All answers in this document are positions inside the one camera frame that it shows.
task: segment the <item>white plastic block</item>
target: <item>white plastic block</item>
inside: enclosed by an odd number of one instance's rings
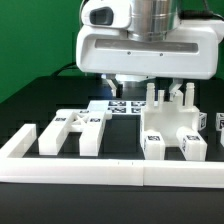
[[[224,164],[145,160],[144,185],[223,188]]]
[[[188,127],[181,127],[177,131],[177,139],[186,160],[205,161],[207,143],[198,132]]]
[[[107,167],[108,160],[0,158],[0,181],[107,185]]]
[[[22,158],[36,138],[36,125],[24,124],[1,148],[0,158]]]
[[[224,113],[216,114],[216,131],[221,131],[224,127]]]
[[[224,128],[222,128],[220,143],[221,143],[222,146],[224,147]]]
[[[134,160],[109,160],[109,185],[143,186],[143,163]]]
[[[198,130],[201,131],[206,128],[207,123],[207,114],[206,113],[199,113],[199,122],[198,122]]]
[[[73,119],[73,110],[57,113],[56,117],[38,139],[40,155],[58,154],[68,136],[69,125]]]
[[[159,132],[146,132],[143,153],[146,160],[164,160],[165,142]]]
[[[91,112],[79,139],[80,156],[98,156],[106,124],[105,112]]]

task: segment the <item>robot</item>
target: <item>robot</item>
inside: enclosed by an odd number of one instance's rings
[[[224,22],[212,12],[183,12],[180,0],[83,2],[77,65],[104,73],[112,92],[116,80],[210,79],[216,73]]]

